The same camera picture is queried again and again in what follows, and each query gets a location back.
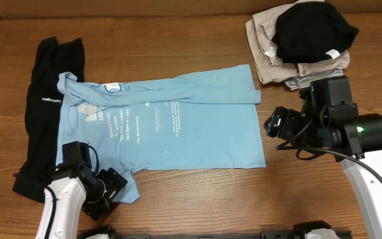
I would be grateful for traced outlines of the light blue t-shirt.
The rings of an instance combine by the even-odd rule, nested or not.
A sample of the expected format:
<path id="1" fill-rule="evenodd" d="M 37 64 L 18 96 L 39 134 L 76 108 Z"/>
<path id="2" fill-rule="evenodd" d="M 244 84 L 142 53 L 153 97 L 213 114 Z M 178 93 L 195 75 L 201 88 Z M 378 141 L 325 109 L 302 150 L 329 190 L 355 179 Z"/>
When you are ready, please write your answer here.
<path id="1" fill-rule="evenodd" d="M 116 202 L 139 198 L 141 170 L 265 166 L 256 106 L 261 93 L 246 64 L 138 82 L 81 82 L 59 75 L 58 144 L 91 145 L 92 162 L 127 181 Z"/>

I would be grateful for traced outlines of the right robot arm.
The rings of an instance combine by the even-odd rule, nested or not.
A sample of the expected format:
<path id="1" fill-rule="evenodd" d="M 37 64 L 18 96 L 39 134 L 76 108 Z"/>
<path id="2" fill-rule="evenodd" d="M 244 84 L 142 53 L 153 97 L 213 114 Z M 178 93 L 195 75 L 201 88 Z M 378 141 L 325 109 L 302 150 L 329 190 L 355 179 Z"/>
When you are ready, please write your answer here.
<path id="1" fill-rule="evenodd" d="M 300 111 L 277 107 L 263 127 L 283 139 L 278 151 L 294 150 L 297 159 L 332 155 L 357 198 L 370 238 L 382 238 L 382 116 L 361 115 L 346 76 L 324 78 L 301 89 Z"/>

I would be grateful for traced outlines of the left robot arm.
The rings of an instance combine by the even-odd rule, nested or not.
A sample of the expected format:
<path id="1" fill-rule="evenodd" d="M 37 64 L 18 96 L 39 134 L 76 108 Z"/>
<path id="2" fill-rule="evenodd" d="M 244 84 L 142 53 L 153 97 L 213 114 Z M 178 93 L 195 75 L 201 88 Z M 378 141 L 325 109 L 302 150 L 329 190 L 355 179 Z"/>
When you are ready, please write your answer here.
<path id="1" fill-rule="evenodd" d="M 91 162 L 87 143 L 73 141 L 62 146 L 63 162 L 56 166 L 52 182 L 44 188 L 44 209 L 36 239 L 78 238 L 80 213 L 93 220 L 110 211 L 115 196 L 127 180 L 115 169 L 100 169 Z"/>

